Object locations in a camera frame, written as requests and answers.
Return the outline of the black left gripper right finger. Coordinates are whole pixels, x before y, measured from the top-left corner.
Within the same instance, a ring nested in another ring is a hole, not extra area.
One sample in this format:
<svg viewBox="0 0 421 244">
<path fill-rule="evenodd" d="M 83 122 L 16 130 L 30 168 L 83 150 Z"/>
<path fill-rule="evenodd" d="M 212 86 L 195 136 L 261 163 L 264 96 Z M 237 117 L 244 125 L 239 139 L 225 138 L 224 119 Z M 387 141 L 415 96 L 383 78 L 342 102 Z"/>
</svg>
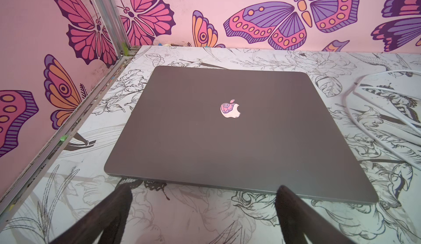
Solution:
<svg viewBox="0 0 421 244">
<path fill-rule="evenodd" d="M 353 243 L 284 185 L 276 192 L 275 208 L 287 244 Z"/>
</svg>

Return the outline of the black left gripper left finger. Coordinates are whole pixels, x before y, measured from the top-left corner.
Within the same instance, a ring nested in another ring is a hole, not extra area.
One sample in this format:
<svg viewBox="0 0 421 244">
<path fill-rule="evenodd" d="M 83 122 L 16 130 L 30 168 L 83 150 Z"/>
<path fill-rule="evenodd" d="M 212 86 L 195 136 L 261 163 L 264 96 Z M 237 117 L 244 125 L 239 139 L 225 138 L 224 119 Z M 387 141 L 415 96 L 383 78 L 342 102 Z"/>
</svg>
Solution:
<svg viewBox="0 0 421 244">
<path fill-rule="evenodd" d="M 89 211 L 71 228 L 52 241 L 53 244 L 119 244 L 126 227 L 133 200 L 124 184 Z"/>
</svg>

